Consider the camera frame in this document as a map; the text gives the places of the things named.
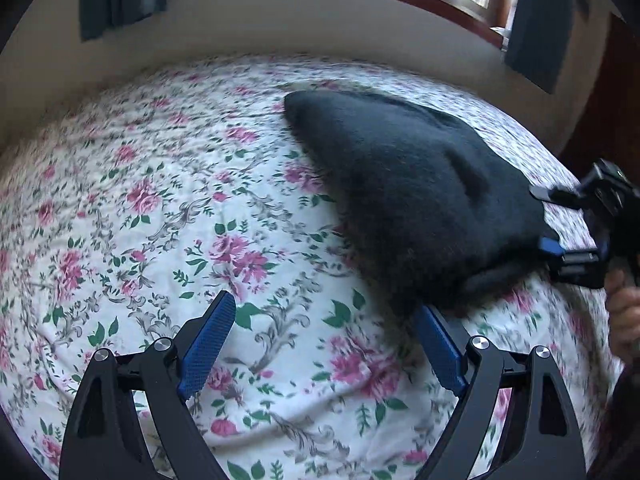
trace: bed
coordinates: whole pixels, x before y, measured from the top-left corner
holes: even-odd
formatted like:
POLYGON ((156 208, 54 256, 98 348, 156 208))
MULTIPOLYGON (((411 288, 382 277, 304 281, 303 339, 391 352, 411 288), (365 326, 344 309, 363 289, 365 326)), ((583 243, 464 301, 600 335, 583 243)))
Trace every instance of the bed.
MULTIPOLYGON (((542 185, 574 177, 521 125, 461 89, 363 62, 235 56, 188 62, 50 118, 0 161, 0 403, 55 479, 65 421, 97 348, 174 336, 221 290, 236 323, 188 407, 230 478, 413 479, 455 406, 419 344, 376 300, 344 216, 284 121, 308 88, 402 96, 462 118, 542 185)), ((568 248, 580 214, 545 206, 568 248)), ((534 273, 478 305, 470 333, 548 346, 589 463, 620 364, 600 291, 534 273)), ((474 475, 492 458, 501 390, 474 475)), ((150 455, 171 475, 143 394, 150 455)))

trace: metal pivot bolt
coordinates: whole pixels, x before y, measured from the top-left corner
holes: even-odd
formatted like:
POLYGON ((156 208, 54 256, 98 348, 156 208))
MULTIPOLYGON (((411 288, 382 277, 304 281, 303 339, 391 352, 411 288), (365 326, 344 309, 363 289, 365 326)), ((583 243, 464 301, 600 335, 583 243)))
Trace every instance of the metal pivot bolt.
POLYGON ((104 361, 107 357, 109 357, 109 351, 106 348, 100 348, 95 354, 94 359, 96 361, 104 361))
POLYGON ((489 340, 481 335, 475 336, 471 340, 471 344, 478 350, 486 350, 487 348, 489 348, 489 340))
POLYGON ((171 346, 171 340, 168 337, 161 337, 154 343, 154 348, 159 352, 164 352, 171 346))
POLYGON ((551 350, 546 346, 536 346, 536 354, 538 354, 538 357, 546 359, 551 355, 551 350))

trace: wall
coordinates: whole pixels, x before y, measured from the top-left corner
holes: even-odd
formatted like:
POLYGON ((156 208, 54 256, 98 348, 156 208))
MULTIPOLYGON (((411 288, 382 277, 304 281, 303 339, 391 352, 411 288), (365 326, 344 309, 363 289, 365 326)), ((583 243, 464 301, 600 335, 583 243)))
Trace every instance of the wall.
POLYGON ((465 86, 561 148, 596 79, 608 0, 576 17, 555 95, 439 16, 395 0, 170 0, 144 22, 80 43, 78 0, 35 0, 0 54, 0 132, 22 134, 70 92, 171 60, 221 52, 310 52, 387 62, 465 86))

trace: mattress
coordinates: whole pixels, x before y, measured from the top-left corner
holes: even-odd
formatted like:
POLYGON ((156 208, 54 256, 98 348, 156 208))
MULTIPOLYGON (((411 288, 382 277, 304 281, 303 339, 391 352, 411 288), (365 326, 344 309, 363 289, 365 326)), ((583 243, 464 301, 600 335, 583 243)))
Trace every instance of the mattress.
MULTIPOLYGON (((283 117, 290 91, 382 92, 453 114, 530 181, 575 178, 520 124, 461 89, 386 66, 217 57, 145 73, 43 122, 0 161, 0 404, 58 476, 74 394, 98 348, 138 352, 220 290, 236 322, 188 401, 230 478, 412 479, 455 407, 420 345, 357 270, 345 217, 283 117)), ((580 213, 545 205, 565 247, 580 213)), ((600 291, 533 273, 465 320, 499 348, 550 348, 587 462, 620 364, 600 291)), ((501 390, 473 475, 506 415, 501 390)), ((171 475, 142 393, 140 425, 171 475)))

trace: floral bedsheet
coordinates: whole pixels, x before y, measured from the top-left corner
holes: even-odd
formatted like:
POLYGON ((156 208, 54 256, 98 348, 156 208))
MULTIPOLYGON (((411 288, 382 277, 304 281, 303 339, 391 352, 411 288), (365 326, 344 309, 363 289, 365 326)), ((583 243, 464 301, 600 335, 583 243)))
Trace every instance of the floral bedsheet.
MULTIPOLYGON (((283 97, 315 87, 439 108, 532 182, 575 181, 501 111, 385 66, 219 57, 87 98, 0 162, 0 402, 51 478, 93 352, 174 336, 221 289, 238 316, 188 407, 231 478, 414 478, 455 398, 354 268, 340 211, 287 128, 283 97)), ((591 242, 579 214, 547 206, 546 217, 565 246, 591 242)), ((484 307, 469 332, 513 351, 551 348, 589 462, 619 373, 601 293, 532 274, 484 307)), ((500 391, 474 475, 509 396, 500 391)), ((171 475, 135 399, 154 463, 171 475)))

